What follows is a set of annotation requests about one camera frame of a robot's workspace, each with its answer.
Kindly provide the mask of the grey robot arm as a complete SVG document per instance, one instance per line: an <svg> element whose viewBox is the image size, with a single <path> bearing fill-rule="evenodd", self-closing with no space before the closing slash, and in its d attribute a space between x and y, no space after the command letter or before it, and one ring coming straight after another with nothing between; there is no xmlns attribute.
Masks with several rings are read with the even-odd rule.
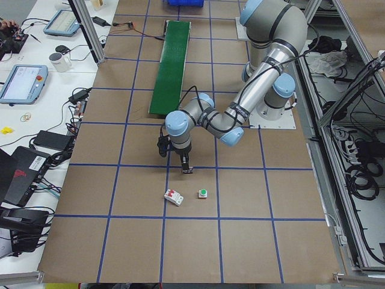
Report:
<svg viewBox="0 0 385 289"><path fill-rule="evenodd" d="M223 112L213 99L199 93L182 108L167 114L158 138L158 154L175 152L183 173L192 173L191 130L199 126L222 143L236 145L254 109L266 120L278 120L295 88L286 66L301 55L308 23L304 13L286 1L247 1L239 23L250 41L250 60L242 71L242 86Z"/></svg>

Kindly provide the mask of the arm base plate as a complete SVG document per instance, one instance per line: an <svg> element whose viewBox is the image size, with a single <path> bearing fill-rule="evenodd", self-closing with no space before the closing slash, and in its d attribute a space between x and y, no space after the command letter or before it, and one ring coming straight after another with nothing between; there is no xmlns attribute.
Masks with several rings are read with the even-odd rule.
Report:
<svg viewBox="0 0 385 289"><path fill-rule="evenodd" d="M258 105L248 119L253 129L296 129L294 115L287 102L283 108L271 108L264 103Z"/></svg>
<svg viewBox="0 0 385 289"><path fill-rule="evenodd" d="M240 17L235 17L235 26L238 40L247 41L247 31L246 27L242 26L240 23Z"/></svg>

